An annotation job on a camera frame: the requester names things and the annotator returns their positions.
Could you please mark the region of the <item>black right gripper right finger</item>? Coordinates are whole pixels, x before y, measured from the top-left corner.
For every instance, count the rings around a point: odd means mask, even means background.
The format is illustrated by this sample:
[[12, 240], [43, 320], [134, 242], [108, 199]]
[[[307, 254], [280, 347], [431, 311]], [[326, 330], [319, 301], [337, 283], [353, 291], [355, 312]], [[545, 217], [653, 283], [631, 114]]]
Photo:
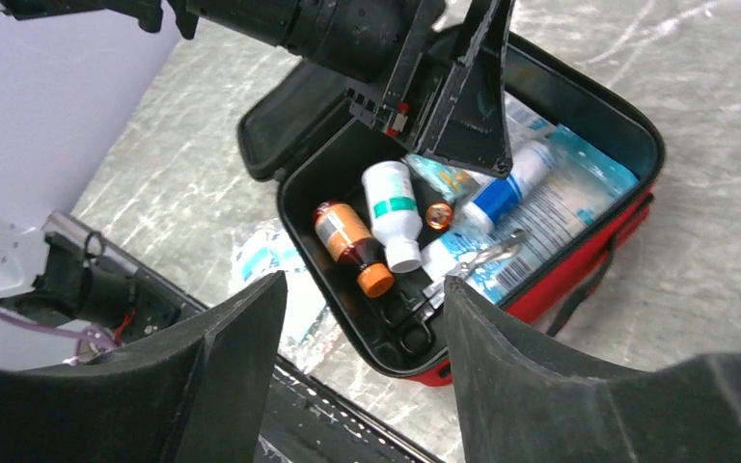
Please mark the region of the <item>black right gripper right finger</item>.
[[469, 462], [741, 462], [741, 353], [654, 371], [571, 348], [446, 284]]

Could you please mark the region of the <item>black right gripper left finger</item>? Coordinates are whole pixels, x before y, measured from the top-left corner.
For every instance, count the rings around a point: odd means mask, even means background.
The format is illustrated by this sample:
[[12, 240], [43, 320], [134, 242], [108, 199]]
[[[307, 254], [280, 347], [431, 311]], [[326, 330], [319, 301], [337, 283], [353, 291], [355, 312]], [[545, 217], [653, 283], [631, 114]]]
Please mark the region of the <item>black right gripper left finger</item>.
[[276, 272], [79, 366], [0, 369], [0, 462], [249, 462], [287, 303]]

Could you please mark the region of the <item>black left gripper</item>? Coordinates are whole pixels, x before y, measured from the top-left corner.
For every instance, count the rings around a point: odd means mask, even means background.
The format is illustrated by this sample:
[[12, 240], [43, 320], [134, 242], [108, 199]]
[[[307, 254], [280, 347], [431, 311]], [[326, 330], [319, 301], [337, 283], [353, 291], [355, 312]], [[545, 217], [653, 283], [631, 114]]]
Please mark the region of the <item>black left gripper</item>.
[[346, 77], [350, 112], [410, 151], [491, 177], [512, 168], [504, 71], [512, 1], [188, 1], [185, 9]]

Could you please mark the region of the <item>white bandage roll blue label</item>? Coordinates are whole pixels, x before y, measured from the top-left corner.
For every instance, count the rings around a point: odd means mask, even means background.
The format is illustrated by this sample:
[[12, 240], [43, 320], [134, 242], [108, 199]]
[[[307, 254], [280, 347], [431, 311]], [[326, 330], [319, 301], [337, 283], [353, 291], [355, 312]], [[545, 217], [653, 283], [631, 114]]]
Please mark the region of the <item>white bandage roll blue label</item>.
[[532, 140], [513, 154], [506, 178], [493, 178], [480, 187], [461, 208], [463, 218], [480, 232], [490, 233], [558, 166], [559, 158], [548, 141]]

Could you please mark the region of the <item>small orange cap piece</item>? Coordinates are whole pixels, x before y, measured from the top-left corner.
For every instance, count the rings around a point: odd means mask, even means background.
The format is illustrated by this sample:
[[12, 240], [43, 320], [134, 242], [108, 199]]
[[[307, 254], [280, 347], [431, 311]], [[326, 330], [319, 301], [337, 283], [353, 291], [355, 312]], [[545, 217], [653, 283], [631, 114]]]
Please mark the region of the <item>small orange cap piece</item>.
[[436, 202], [425, 210], [425, 224], [432, 230], [442, 232], [453, 223], [453, 207], [445, 202]]

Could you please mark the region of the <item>white bottle green label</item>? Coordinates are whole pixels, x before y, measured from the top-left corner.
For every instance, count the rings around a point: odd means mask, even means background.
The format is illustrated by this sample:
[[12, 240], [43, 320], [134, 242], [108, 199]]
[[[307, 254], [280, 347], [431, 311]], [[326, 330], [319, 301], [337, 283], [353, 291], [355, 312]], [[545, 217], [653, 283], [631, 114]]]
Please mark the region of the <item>white bottle green label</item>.
[[384, 248], [391, 272], [404, 274], [422, 266], [418, 237], [423, 227], [410, 171], [400, 161], [383, 161], [361, 176], [371, 232]]

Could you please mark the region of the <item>adhesive bandages clear bag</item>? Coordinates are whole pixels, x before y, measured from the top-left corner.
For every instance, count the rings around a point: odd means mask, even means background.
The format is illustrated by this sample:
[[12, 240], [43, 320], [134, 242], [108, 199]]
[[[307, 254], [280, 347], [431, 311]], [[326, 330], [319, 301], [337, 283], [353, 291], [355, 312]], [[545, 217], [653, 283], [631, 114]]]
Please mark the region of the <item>adhesive bandages clear bag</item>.
[[288, 299], [278, 353], [313, 373], [342, 344], [343, 330], [307, 271], [286, 273]]

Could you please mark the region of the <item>blue cotton swab packet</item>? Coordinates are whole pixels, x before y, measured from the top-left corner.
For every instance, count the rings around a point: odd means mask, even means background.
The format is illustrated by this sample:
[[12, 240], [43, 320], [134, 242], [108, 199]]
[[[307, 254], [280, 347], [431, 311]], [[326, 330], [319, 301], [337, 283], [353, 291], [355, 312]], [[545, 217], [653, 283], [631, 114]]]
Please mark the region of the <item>blue cotton swab packet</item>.
[[559, 164], [528, 199], [492, 232], [479, 231], [463, 218], [461, 208], [493, 179], [487, 177], [454, 205], [453, 225], [423, 249], [423, 269], [432, 280], [424, 292], [434, 305], [441, 301], [436, 294], [439, 283], [450, 271], [522, 231], [525, 236], [515, 250], [479, 266], [467, 278], [489, 301], [502, 301], [638, 182], [630, 170], [562, 124], [538, 141], [551, 144]]

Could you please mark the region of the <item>red medicine kit case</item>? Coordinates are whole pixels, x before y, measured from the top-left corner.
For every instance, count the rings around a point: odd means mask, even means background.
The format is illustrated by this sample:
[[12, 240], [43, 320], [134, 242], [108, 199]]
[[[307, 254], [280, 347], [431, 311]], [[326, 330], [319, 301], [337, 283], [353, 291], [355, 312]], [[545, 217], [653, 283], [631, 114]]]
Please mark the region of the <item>red medicine kit case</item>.
[[506, 179], [419, 156], [353, 117], [346, 79], [302, 62], [240, 121], [250, 175], [277, 206], [331, 312], [378, 372], [449, 385], [444, 282], [464, 280], [555, 336], [645, 218], [664, 141], [637, 108], [536, 47], [508, 41], [505, 87], [476, 92], [504, 121]]

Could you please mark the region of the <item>brown bottle orange cap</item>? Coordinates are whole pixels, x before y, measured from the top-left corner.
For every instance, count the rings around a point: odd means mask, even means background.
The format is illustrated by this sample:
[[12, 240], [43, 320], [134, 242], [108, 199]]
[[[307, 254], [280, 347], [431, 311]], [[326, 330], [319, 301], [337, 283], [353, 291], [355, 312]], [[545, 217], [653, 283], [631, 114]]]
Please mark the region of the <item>brown bottle orange cap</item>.
[[379, 298], [394, 286], [395, 277], [385, 263], [381, 243], [351, 205], [323, 202], [314, 211], [313, 223], [332, 260], [353, 277], [367, 297]]

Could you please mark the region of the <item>teal header small items bag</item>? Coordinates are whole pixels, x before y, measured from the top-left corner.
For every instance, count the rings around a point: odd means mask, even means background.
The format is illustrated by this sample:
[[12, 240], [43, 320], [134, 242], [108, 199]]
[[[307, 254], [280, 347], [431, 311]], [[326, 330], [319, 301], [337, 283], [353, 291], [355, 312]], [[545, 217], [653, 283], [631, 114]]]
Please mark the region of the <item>teal header small items bag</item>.
[[454, 204], [475, 192], [480, 183], [467, 171], [409, 153], [403, 161], [446, 202]]

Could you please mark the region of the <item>white gauze dressing packet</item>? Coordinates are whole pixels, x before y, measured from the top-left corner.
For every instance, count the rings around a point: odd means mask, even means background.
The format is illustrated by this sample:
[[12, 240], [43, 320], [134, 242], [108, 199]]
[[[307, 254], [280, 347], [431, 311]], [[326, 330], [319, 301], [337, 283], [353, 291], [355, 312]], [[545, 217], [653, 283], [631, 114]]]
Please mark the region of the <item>white gauze dressing packet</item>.
[[531, 140], [543, 139], [556, 130], [554, 124], [541, 117], [514, 95], [505, 93], [504, 104], [512, 150], [520, 149]]

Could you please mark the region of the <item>alcohol wipes clear bag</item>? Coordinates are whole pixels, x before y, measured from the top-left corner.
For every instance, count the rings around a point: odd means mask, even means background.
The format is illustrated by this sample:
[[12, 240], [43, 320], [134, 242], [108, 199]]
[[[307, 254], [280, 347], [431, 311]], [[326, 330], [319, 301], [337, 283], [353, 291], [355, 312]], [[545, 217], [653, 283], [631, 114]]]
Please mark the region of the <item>alcohol wipes clear bag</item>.
[[278, 219], [258, 222], [252, 233], [233, 248], [230, 289], [250, 284], [266, 273], [306, 270], [299, 251]]

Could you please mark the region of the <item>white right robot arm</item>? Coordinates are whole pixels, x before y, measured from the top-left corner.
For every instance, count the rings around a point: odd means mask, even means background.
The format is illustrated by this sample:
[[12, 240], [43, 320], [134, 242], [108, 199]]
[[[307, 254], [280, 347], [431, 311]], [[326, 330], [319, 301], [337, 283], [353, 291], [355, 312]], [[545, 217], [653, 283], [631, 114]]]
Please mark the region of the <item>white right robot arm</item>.
[[[275, 356], [286, 280], [211, 309], [82, 224], [0, 219], [0, 302], [53, 290], [117, 322], [152, 300], [180, 323], [78, 366], [0, 369], [0, 462], [429, 462]], [[741, 462], [741, 353], [625, 368], [449, 289], [454, 392], [473, 462]]]

